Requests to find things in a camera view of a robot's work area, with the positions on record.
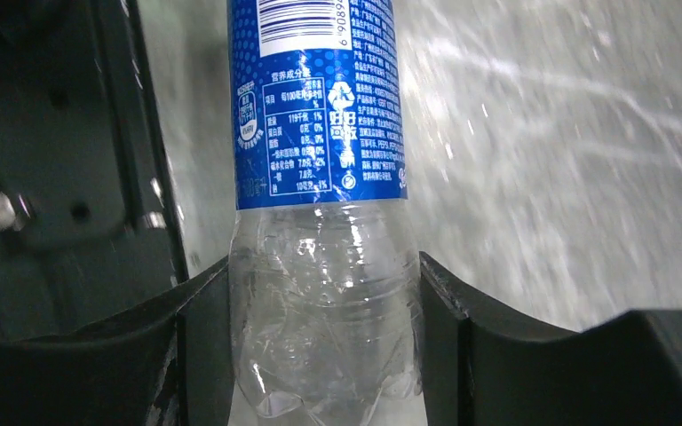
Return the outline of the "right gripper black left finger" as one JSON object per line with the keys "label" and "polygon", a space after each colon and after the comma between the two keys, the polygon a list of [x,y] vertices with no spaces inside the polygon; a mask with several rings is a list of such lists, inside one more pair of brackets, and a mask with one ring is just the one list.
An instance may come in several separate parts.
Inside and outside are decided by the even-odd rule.
{"label": "right gripper black left finger", "polygon": [[226,425],[227,261],[67,335],[0,341],[0,425]]}

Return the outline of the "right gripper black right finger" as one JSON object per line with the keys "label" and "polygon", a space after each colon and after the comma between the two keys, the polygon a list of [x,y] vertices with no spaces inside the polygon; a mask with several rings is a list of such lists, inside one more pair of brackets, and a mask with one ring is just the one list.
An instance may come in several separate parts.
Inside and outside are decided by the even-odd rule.
{"label": "right gripper black right finger", "polygon": [[682,425],[682,310],[574,332],[420,264],[431,425]]}

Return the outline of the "blue pepsi bottle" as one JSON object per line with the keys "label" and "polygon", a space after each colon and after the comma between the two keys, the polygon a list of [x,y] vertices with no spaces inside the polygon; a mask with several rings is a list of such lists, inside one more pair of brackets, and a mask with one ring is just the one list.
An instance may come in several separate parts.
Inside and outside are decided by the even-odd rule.
{"label": "blue pepsi bottle", "polygon": [[237,389],[260,425],[423,425],[393,4],[227,11]]}

